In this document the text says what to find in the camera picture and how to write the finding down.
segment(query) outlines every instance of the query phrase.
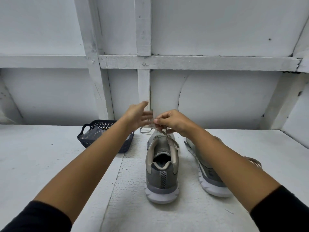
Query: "dark blue basket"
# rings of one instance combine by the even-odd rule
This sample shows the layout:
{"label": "dark blue basket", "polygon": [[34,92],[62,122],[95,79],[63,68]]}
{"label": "dark blue basket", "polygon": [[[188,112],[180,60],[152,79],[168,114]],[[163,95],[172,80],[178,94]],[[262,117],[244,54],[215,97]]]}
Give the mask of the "dark blue basket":
{"label": "dark blue basket", "polygon": [[[94,129],[95,126],[98,126],[99,128],[103,129],[103,130],[108,130],[113,124],[116,123],[116,120],[94,120],[92,121],[90,124],[84,124],[82,127],[82,131],[77,135],[77,139],[80,141],[80,143],[85,147],[89,147],[94,141],[93,140],[85,140],[85,139],[80,139],[79,136],[84,134],[84,129],[89,126],[90,130]],[[130,134],[130,137],[125,140],[124,144],[122,145],[122,147],[120,148],[120,150],[118,151],[118,153],[125,153],[129,150],[130,145],[132,143],[133,140],[133,136],[134,136],[134,132],[132,132]]]}

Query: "shoe insole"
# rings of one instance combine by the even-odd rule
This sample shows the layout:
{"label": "shoe insole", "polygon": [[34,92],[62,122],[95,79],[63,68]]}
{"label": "shoe insole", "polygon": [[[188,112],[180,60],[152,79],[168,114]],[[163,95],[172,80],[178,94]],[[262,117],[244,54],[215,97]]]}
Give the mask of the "shoe insole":
{"label": "shoe insole", "polygon": [[171,157],[167,154],[161,154],[154,158],[154,162],[156,162],[160,167],[164,167],[168,161],[171,161]]}

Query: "right hand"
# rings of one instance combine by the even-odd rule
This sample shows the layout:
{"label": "right hand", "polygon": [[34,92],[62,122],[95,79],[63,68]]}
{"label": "right hand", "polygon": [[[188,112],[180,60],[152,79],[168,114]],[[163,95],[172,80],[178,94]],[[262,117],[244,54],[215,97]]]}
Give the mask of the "right hand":
{"label": "right hand", "polygon": [[154,123],[157,129],[162,130],[165,127],[170,127],[171,129],[168,130],[168,133],[177,132],[186,138],[190,137],[193,129],[200,128],[188,117],[175,109],[158,115],[154,119]]}

